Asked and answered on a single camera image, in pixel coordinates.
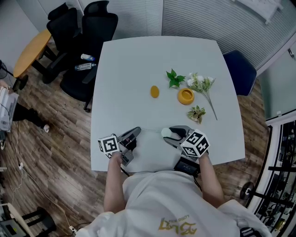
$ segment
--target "person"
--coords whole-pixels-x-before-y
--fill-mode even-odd
[[[77,237],[239,237],[245,227],[271,237],[253,213],[235,200],[225,201],[207,153],[199,158],[202,191],[192,176],[179,171],[136,173],[122,185],[121,163],[121,153],[113,153],[104,212]]]
[[[0,80],[0,87],[4,87],[9,90],[9,93],[13,93],[13,90],[4,80]],[[46,133],[49,132],[50,126],[44,122],[39,116],[36,110],[34,109],[27,109],[26,107],[20,105],[19,103],[16,104],[14,114],[13,114],[13,121],[22,121],[28,120],[35,124],[37,127],[42,128]],[[5,139],[3,139],[3,135],[1,136],[0,141],[1,149],[3,150],[5,147]]]

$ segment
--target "plastic bottle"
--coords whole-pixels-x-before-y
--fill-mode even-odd
[[[87,60],[87,61],[95,61],[96,58],[91,56],[91,55],[87,55],[87,54],[81,54],[81,59]]]
[[[83,70],[89,70],[92,69],[94,66],[96,66],[96,63],[84,63],[84,64],[79,64],[75,66],[75,71],[83,71]]]

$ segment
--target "blue chair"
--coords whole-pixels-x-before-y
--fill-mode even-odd
[[[256,80],[256,69],[237,50],[223,54],[237,95],[249,95]]]

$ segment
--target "small plant sprig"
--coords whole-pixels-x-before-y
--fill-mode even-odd
[[[196,107],[192,107],[191,111],[189,111],[187,115],[191,120],[196,121],[198,124],[201,124],[204,114],[205,114],[205,109],[204,108],[200,109],[199,106],[196,106]]]
[[[190,79],[187,80],[187,85],[191,90],[201,93],[209,102],[216,120],[217,116],[210,97],[210,88],[214,84],[216,78],[198,76],[197,73],[189,73]]]
[[[185,76],[177,76],[176,72],[172,69],[171,73],[166,72],[167,77],[170,79],[170,88],[172,86],[179,87],[180,82],[185,81]]]

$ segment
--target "wooden floor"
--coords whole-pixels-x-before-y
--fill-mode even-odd
[[[41,62],[43,65],[49,63],[45,57]],[[19,92],[19,102],[27,108],[36,109],[49,122],[51,130],[47,134],[28,121],[13,123],[5,150],[0,151],[1,166],[8,167],[4,173],[4,197],[12,202],[11,188],[15,189],[20,184],[19,160],[25,164],[26,171],[36,179],[45,194],[65,210],[71,225],[91,222],[103,211],[106,178],[105,172],[91,171],[91,113],[84,112],[82,102],[60,89],[61,75],[51,84],[45,85],[33,67],[27,74],[29,81],[24,90]],[[239,193],[247,181],[257,180],[265,157],[269,130],[265,125],[259,82],[256,82],[250,96],[239,96],[238,99],[246,158],[216,165],[215,170],[227,198],[237,199],[244,205],[246,202],[239,200]],[[21,214],[42,206],[58,227],[51,236],[71,233],[62,211],[41,194],[38,186],[25,173],[23,184],[15,193],[13,205]],[[41,227],[37,225],[32,230],[37,234]]]

